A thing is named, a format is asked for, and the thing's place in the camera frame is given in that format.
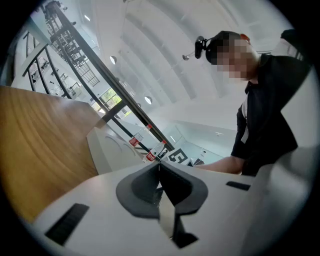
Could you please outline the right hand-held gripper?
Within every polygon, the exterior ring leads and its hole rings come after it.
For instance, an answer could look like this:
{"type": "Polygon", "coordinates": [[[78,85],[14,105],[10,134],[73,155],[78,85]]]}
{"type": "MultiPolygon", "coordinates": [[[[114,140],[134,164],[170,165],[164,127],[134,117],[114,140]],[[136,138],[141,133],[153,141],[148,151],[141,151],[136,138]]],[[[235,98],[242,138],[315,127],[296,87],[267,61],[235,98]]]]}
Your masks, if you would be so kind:
{"type": "Polygon", "coordinates": [[[198,151],[185,151],[183,148],[177,148],[175,150],[167,152],[162,158],[161,162],[169,162],[181,164],[190,167],[204,166],[204,153],[202,150],[198,151]]]}

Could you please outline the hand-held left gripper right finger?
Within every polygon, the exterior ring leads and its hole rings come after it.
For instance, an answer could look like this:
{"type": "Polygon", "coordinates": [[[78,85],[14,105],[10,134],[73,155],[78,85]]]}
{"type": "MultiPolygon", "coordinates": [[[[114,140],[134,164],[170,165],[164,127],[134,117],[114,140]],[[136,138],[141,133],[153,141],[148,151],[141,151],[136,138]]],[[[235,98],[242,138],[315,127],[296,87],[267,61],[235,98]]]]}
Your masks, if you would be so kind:
{"type": "Polygon", "coordinates": [[[162,162],[159,182],[159,224],[179,248],[199,242],[200,248],[219,243],[230,229],[231,216],[244,200],[251,178],[177,167],[162,162]]]}

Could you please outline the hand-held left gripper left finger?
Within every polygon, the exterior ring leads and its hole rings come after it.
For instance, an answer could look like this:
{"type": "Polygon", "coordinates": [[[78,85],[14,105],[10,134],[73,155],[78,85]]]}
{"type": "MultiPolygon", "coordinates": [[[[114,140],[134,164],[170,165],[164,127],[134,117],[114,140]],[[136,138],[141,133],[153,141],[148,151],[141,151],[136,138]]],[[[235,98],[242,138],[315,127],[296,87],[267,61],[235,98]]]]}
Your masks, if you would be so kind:
{"type": "Polygon", "coordinates": [[[142,163],[82,182],[46,207],[36,217],[33,227],[44,234],[78,203],[89,209],[64,246],[69,253],[84,256],[178,255],[179,248],[156,219],[132,216],[117,199],[117,184],[146,166],[142,163]]]}

